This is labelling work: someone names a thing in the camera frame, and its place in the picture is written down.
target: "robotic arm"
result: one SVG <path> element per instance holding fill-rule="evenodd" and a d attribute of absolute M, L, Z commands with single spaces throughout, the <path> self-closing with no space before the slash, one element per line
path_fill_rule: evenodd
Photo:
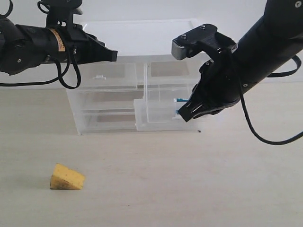
<path fill-rule="evenodd" d="M 82 0 L 42 0 L 39 9 L 47 14 L 46 27 L 15 25 L 7 17 L 13 10 L 9 0 L 9 11 L 0 16 L 0 71 L 15 75 L 41 64 L 55 63 L 58 77 L 47 82 L 0 84 L 5 87 L 41 85 L 59 80 L 66 88 L 80 86 L 78 64 L 100 61 L 116 61 L 117 51 L 105 47 L 105 43 L 83 31 L 82 26 L 73 23 L 73 15 L 81 14 Z M 66 63 L 64 72 L 60 63 Z M 78 77 L 76 87 L 68 86 L 63 76 L 70 64 Z"/>
<path fill-rule="evenodd" d="M 264 15 L 238 43 L 218 33 L 210 24 L 180 35 L 172 42 L 172 55 L 177 60 L 194 57 L 202 51 L 211 60 L 201 67 L 201 79 L 179 114 L 188 122 L 207 114 L 218 114 L 241 101 L 249 127 L 261 141 L 284 145 L 303 137 L 300 133 L 281 142 L 263 139 L 252 127 L 243 98 L 243 94 L 266 77 L 295 73 L 297 69 L 273 72 L 290 59 L 299 69 L 302 63 L 296 54 L 302 49 L 303 3 L 297 0 L 268 0 Z"/>

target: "white wall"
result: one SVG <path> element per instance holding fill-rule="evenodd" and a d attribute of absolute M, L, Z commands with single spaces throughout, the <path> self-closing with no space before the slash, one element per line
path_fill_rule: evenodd
<path fill-rule="evenodd" d="M 38 10 L 37 2 L 37 0 L 13 0 L 14 10 L 9 18 L 16 24 L 44 26 L 46 16 Z M 84 14 L 75 16 L 75 21 L 199 17 L 205 23 L 215 24 L 220 32 L 237 41 L 262 16 L 265 4 L 266 0 L 83 0 Z M 4 13 L 8 6 L 9 1 L 2 0 L 1 12 Z M 284 69 L 289 70 L 293 67 L 294 65 L 289 63 Z M 286 80 L 301 80 L 300 74 Z M 54 77 L 56 77 L 56 68 L 54 65 L 48 65 L 29 69 L 12 77 L 0 73 L 0 82 L 43 81 Z M 61 85 L 56 83 L 30 88 L 61 88 Z"/>

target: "cheese wedge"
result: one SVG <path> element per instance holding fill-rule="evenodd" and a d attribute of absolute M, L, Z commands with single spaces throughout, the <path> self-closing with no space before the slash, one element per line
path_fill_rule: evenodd
<path fill-rule="evenodd" d="M 50 189 L 81 190 L 83 188 L 84 180 L 84 175 L 57 163 L 51 177 Z"/>

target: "white table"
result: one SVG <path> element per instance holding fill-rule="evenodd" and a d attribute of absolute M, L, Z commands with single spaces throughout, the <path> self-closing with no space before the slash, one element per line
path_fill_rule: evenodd
<path fill-rule="evenodd" d="M 303 129 L 303 84 L 246 95 L 258 132 Z M 2 227 L 301 227 L 303 140 L 253 137 L 241 105 L 205 131 L 78 136 L 64 90 L 0 91 Z M 86 175 L 82 191 L 51 191 L 55 163 Z"/>

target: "plastic storage organizer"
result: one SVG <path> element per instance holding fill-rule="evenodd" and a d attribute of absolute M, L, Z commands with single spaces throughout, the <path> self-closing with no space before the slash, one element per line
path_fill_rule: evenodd
<path fill-rule="evenodd" d="M 199 25 L 193 19 L 83 23 L 86 32 L 119 54 L 117 62 L 81 65 L 80 88 L 67 90 L 79 134 L 202 130 L 201 119 L 186 123 L 177 110 L 208 57 L 177 61 L 170 54 L 171 40 Z M 66 77 L 75 82 L 72 70 Z"/>

